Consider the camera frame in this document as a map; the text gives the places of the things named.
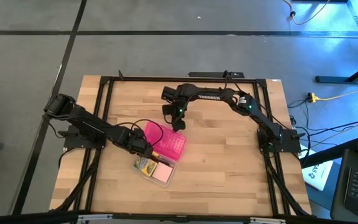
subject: butcher block tabletop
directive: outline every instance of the butcher block tabletop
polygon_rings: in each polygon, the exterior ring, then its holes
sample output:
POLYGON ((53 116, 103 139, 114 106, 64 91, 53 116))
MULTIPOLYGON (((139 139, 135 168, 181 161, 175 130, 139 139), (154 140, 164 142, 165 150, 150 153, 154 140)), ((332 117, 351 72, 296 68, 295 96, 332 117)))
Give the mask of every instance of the butcher block tabletop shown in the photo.
MULTIPOLYGON (((90 113, 94 110, 100 76, 83 77, 77 103, 90 113)), ((164 86, 176 89, 180 82, 115 81, 107 122, 110 124, 151 119, 170 128, 163 119, 161 93, 164 86)), ((219 88, 223 83, 193 83, 198 87, 219 88)), ((253 95, 251 84, 239 83, 253 95)), ((236 89, 229 83, 228 88, 236 89)), ((273 115, 291 126, 280 80, 267 80, 273 115)), ((99 117, 103 113, 104 89, 99 117)), ((270 216, 272 208, 264 165, 259 152, 258 125, 249 117, 233 112, 224 102, 190 102, 186 146, 168 186, 161 187, 143 178, 132 168, 137 156, 106 143, 102 150, 91 206, 92 212, 270 216)), ((145 128, 147 122, 139 122, 145 128)), ((50 208, 58 207, 78 182, 85 150, 65 154, 58 171, 50 208)), ((285 184, 302 208, 311 213, 300 163, 293 155, 280 153, 285 184)), ((85 207, 88 186, 84 187, 80 208, 85 207)), ((283 213, 280 191, 275 186, 278 210, 283 213)))

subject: yellow cable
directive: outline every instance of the yellow cable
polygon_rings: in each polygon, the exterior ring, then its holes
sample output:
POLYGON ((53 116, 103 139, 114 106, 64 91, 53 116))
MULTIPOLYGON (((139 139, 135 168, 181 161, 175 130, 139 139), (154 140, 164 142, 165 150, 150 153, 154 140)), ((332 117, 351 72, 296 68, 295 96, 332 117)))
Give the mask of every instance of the yellow cable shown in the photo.
MULTIPOLYGON (((292 11, 293 11, 293 10, 292 10, 292 4, 291 4, 289 1, 287 1, 287 0, 284 0, 284 1, 290 6, 290 10, 291 10, 291 12, 292 12, 292 11)), ((321 8, 318 12, 316 12, 316 14, 313 15, 313 16, 312 16, 310 19, 308 19, 307 21, 297 23, 296 20, 295 20, 295 16, 291 15, 292 20, 293 20, 293 23, 295 23, 296 25, 303 25, 303 24, 309 22, 310 20, 312 20, 312 18, 314 18, 315 16, 317 16, 317 14, 319 14, 319 13, 321 12, 321 10, 323 10, 324 7, 326 7, 326 5, 327 5, 330 1, 331 1, 331 0, 327 0, 327 2, 322 6, 322 8, 321 8)))
POLYGON ((333 100, 333 99, 338 99, 340 97, 347 96, 347 95, 357 93, 357 92, 358 92, 358 90, 355 90, 355 91, 352 91, 352 92, 349 92, 349 93, 345 93, 343 95, 334 96, 334 97, 330 97, 330 98, 319 98, 319 97, 316 96, 316 100, 333 100))

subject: yellow package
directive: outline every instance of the yellow package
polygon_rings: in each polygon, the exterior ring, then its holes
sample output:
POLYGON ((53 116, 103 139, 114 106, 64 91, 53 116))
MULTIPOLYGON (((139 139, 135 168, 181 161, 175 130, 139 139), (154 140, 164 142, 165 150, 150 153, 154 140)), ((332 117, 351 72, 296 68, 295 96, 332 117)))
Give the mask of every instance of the yellow package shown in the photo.
POLYGON ((157 167, 157 164, 157 162, 154 162, 151 159, 139 157, 135 161, 134 166, 136 167, 136 169, 139 169, 140 171, 142 171, 142 173, 150 177, 153 174, 155 168, 157 167))

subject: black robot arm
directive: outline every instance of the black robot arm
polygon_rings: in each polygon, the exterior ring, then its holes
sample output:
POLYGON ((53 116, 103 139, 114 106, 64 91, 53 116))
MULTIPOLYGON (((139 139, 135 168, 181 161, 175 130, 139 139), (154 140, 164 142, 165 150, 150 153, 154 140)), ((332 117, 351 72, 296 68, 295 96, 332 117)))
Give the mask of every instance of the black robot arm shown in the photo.
POLYGON ((164 116, 171 115, 172 128, 174 131, 185 129, 186 125, 182 118, 185 117, 187 104, 195 100, 216 100, 227 103, 230 108, 243 116, 249 116, 258 123, 265 131, 269 140, 280 142, 282 127, 271 122, 261 110, 258 102, 243 91, 234 91, 230 88, 199 88, 193 84, 185 83, 178 85, 177 89, 165 86, 161 99, 167 100, 169 105, 163 105, 164 116))
POLYGON ((131 154, 150 157, 153 153, 153 147, 145 140, 142 130, 111 125, 77 105, 70 96, 59 94, 51 98, 44 111, 48 118, 68 121, 79 130, 82 138, 91 142, 105 142, 108 139, 131 154))

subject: pink container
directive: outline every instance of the pink container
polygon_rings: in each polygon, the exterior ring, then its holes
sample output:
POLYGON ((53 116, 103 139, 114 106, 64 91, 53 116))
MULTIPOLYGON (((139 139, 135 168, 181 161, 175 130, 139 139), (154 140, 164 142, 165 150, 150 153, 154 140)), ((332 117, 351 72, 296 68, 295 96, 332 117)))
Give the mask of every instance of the pink container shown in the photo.
MULTIPOLYGON (((178 161, 183 149, 185 148, 186 137, 163 125, 160 126, 163 130, 164 136, 161 141, 153 146, 154 152, 168 157, 169 159, 173 159, 174 161, 178 161)), ((150 121, 147 122, 144 133, 147 141, 151 144, 154 144, 161 137, 161 129, 150 121)))

